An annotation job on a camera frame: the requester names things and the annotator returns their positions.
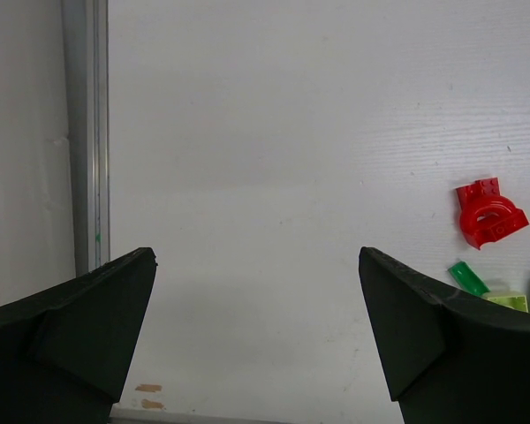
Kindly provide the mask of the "red irregular lego piece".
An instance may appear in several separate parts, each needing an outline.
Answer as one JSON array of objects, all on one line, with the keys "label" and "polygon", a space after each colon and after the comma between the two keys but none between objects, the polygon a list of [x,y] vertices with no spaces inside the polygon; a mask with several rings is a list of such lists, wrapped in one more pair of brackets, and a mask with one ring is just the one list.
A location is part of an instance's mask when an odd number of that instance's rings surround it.
[{"label": "red irregular lego piece", "polygon": [[523,209],[501,194],[498,178],[482,178],[455,189],[458,227],[467,244],[477,250],[529,225]]}]

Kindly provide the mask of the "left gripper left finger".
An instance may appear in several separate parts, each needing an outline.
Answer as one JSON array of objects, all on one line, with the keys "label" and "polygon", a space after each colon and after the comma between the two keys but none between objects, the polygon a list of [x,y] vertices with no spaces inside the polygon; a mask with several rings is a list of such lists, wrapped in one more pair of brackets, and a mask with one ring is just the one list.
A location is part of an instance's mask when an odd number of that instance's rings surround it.
[{"label": "left gripper left finger", "polygon": [[106,423],[123,393],[156,273],[138,248],[0,307],[0,423]]}]

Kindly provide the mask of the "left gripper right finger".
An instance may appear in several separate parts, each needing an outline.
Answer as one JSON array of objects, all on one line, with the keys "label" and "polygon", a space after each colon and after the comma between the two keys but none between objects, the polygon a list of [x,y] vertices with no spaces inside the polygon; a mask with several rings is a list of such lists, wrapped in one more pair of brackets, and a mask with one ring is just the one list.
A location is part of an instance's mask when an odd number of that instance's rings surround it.
[{"label": "left gripper right finger", "polygon": [[406,423],[530,423],[530,314],[362,247],[359,277]]}]

